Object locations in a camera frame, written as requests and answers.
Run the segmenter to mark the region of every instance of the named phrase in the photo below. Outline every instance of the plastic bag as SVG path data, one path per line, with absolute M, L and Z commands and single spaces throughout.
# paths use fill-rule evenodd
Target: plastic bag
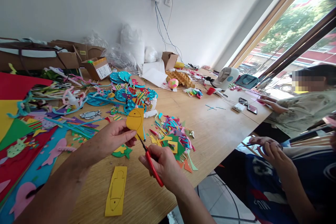
M 99 35 L 94 30 L 91 31 L 91 34 L 88 37 L 83 38 L 82 43 L 90 45 L 90 46 L 94 45 L 94 46 L 100 46 L 100 47 L 104 47 L 104 48 L 109 47 L 106 40 L 99 37 Z
M 137 62 L 132 54 L 125 50 L 120 44 L 115 44 L 113 47 L 105 49 L 101 57 L 106 57 L 107 62 L 119 69 L 127 72 L 137 72 Z
M 132 29 L 128 24 L 124 25 L 120 33 L 120 44 L 133 55 L 138 65 L 144 64 L 145 42 L 140 29 Z
M 145 63 L 156 62 L 158 59 L 158 52 L 153 47 L 146 47 Z

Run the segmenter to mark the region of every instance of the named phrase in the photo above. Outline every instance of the small fan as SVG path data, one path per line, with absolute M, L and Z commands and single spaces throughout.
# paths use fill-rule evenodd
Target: small fan
M 216 80 L 213 81 L 212 85 L 216 88 L 226 90 L 229 84 L 233 83 L 238 79 L 239 70 L 231 67 L 224 67 Z

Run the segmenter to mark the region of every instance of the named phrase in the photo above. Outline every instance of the floor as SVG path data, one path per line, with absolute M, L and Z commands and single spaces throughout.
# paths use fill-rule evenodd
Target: floor
M 238 150 L 251 153 L 242 144 L 238 146 Z M 199 196 L 210 214 L 231 218 L 238 218 L 239 215 L 240 219 L 254 221 L 255 218 L 252 212 L 223 183 L 224 182 L 219 178 L 215 171 L 212 171 L 210 175 L 198 185 L 198 191 L 197 188 L 195 189 L 196 192 L 199 192 Z M 183 224 L 182 216 L 178 206 L 169 213 L 168 218 L 170 224 Z M 251 223 L 217 217 L 214 219 L 218 224 Z

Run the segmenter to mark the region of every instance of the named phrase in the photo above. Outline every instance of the patterned shirt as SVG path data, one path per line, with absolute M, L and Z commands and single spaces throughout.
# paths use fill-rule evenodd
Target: patterned shirt
M 336 89 L 308 92 L 276 103 L 288 111 L 282 114 L 273 112 L 265 122 L 293 138 L 336 110 Z

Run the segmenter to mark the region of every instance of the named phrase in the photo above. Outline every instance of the hand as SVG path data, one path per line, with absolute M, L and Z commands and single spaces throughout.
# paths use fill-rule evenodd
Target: hand
M 122 144 L 133 147 L 137 140 L 134 137 L 136 133 L 127 128 L 126 120 L 111 122 L 80 146 L 69 158 L 75 159 L 85 167 L 90 167 L 111 155 Z
M 273 98 L 271 98 L 269 96 L 260 96 L 260 98 L 258 100 L 268 100 L 270 102 L 277 102 L 276 99 L 273 99 Z
M 277 145 L 279 145 L 279 143 L 277 141 L 275 141 L 272 138 L 269 138 L 268 136 L 255 136 L 255 137 L 251 137 L 248 141 L 248 144 L 258 144 L 261 146 L 264 146 L 264 144 L 268 142 L 268 143 L 276 143 Z
M 285 155 L 275 142 L 265 143 L 266 155 L 261 151 L 259 146 L 257 149 L 259 154 L 276 169 L 279 177 L 298 175 L 298 171 L 293 161 Z
M 148 151 L 152 157 L 153 166 L 161 178 L 166 188 L 173 194 L 183 193 L 184 189 L 190 187 L 191 184 L 177 164 L 175 157 L 169 147 L 160 147 L 158 145 L 150 145 Z M 151 168 L 145 156 L 140 156 L 139 161 L 149 170 L 152 176 Z
M 264 102 L 264 103 L 266 103 L 267 105 L 272 105 L 272 104 L 274 104 L 275 102 L 273 102 L 273 101 L 269 101 L 269 100 L 265 100 L 265 99 L 257 99 L 257 101 L 259 101 L 259 102 Z

